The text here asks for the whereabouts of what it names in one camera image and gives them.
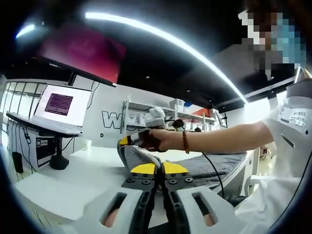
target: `white table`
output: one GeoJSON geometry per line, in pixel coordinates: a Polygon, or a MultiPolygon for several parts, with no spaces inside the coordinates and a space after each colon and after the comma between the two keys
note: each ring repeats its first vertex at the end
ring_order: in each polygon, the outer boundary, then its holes
{"type": "MultiPolygon", "coordinates": [[[[178,161],[201,155],[199,152],[186,154],[176,150],[149,153],[162,161],[178,161]]],[[[67,158],[70,162],[65,170],[56,171],[47,166],[15,184],[22,202],[60,223],[80,218],[86,204],[105,190],[120,187],[128,176],[117,150],[113,148],[93,146],[90,152],[79,150],[67,158]]],[[[165,222],[167,217],[162,195],[157,194],[150,227],[165,222]]]]}

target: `laptop screen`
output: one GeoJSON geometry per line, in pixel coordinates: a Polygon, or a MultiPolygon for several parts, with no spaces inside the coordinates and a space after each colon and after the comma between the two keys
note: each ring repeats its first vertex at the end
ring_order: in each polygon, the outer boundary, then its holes
{"type": "Polygon", "coordinates": [[[82,127],[91,90],[47,84],[34,115],[82,127]]]}

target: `window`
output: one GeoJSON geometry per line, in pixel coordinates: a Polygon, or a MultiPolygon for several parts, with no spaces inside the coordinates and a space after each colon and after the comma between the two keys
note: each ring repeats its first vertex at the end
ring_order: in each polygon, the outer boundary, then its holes
{"type": "Polygon", "coordinates": [[[267,98],[250,102],[245,105],[245,122],[255,123],[265,118],[270,113],[270,103],[267,98]]]}
{"type": "Polygon", "coordinates": [[[29,116],[37,86],[37,83],[26,83],[24,92],[21,95],[19,115],[24,117],[29,116]]]}
{"type": "Polygon", "coordinates": [[[5,104],[5,99],[6,99],[6,95],[8,94],[8,89],[10,86],[10,82],[7,82],[5,84],[5,88],[3,91],[3,96],[2,96],[2,100],[1,100],[1,107],[0,107],[0,112],[3,113],[3,109],[4,109],[4,104],[5,104]]]}
{"type": "Polygon", "coordinates": [[[18,112],[18,109],[20,107],[20,98],[24,90],[24,87],[25,87],[25,83],[23,82],[17,83],[15,87],[15,92],[13,93],[13,97],[12,97],[12,102],[11,102],[11,106],[9,110],[10,112],[12,113],[18,112]]]}
{"type": "Polygon", "coordinates": [[[25,117],[31,117],[38,104],[46,83],[36,82],[7,82],[3,92],[0,112],[3,114],[2,130],[6,131],[10,111],[25,117]]]}

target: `face mask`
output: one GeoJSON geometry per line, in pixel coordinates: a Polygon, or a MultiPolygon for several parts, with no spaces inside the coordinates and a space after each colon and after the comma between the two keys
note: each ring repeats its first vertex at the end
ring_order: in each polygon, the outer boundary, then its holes
{"type": "Polygon", "coordinates": [[[283,63],[294,63],[295,67],[304,67],[306,62],[306,46],[302,44],[300,33],[295,31],[282,13],[277,13],[276,25],[272,26],[271,50],[281,51],[283,63]]]}

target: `wrist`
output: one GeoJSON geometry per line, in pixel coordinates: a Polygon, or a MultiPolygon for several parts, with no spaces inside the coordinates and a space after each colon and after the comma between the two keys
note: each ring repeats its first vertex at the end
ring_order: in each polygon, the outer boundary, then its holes
{"type": "Polygon", "coordinates": [[[182,132],[171,132],[171,147],[174,150],[183,150],[183,134],[182,132]]]}

